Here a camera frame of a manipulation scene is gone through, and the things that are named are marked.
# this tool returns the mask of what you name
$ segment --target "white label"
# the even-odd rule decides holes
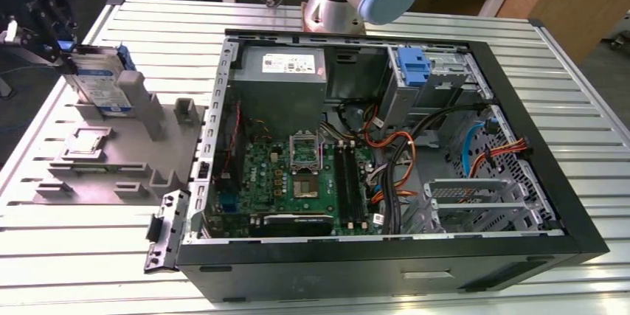
[[[373,218],[373,224],[383,225],[383,223],[385,223],[385,215],[375,214]]]
[[[315,56],[269,53],[263,57],[263,73],[315,74]]]
[[[381,120],[381,118],[374,117],[373,123],[378,128],[383,128],[385,122]]]
[[[126,116],[126,112],[131,111],[131,104],[126,93],[115,85],[115,73],[111,70],[79,69],[76,82],[106,115]]]

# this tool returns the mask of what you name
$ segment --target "ram slot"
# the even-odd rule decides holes
[[[343,157],[346,162],[346,183],[347,183],[347,200],[351,205],[351,221],[361,223],[365,219],[363,215],[363,197],[359,190],[358,180],[358,164],[355,158],[354,148],[346,147],[343,150]]]
[[[335,182],[337,203],[339,205],[339,219],[342,224],[351,221],[351,204],[347,198],[346,164],[343,162],[345,147],[335,147]]]

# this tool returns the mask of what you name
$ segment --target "yellow wire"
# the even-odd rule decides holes
[[[509,143],[506,145],[502,145],[501,147],[495,147],[490,150],[497,150],[497,149],[503,149],[503,148],[507,148],[507,147],[511,147],[513,145],[518,145],[524,142],[524,138],[521,138],[520,140],[517,140],[514,143]]]

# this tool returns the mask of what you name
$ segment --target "motherboard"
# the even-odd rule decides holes
[[[318,168],[295,170],[301,163]],[[219,192],[221,211],[209,216],[211,236],[371,235],[377,226],[369,223],[361,183],[371,168],[371,150],[354,143],[249,144],[242,188]],[[277,228],[261,231],[261,224]]]

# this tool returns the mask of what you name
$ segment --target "green circuit board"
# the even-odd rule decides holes
[[[255,214],[287,213],[295,215],[330,215],[335,219],[335,235],[370,235],[374,233],[371,225],[342,225],[339,221],[339,205],[337,200],[335,181],[335,155],[334,145],[322,147],[322,169],[318,174],[293,174],[290,169],[291,155],[287,142],[255,142],[247,147],[242,191],[235,195],[222,196],[235,207],[227,208],[222,215],[214,215],[211,219],[222,224],[222,229],[233,238],[246,238],[249,229],[249,217]],[[314,149],[298,148],[295,157],[311,159],[315,157]],[[359,175],[363,167],[373,161],[369,148],[355,148]],[[366,201],[362,208],[367,215]]]

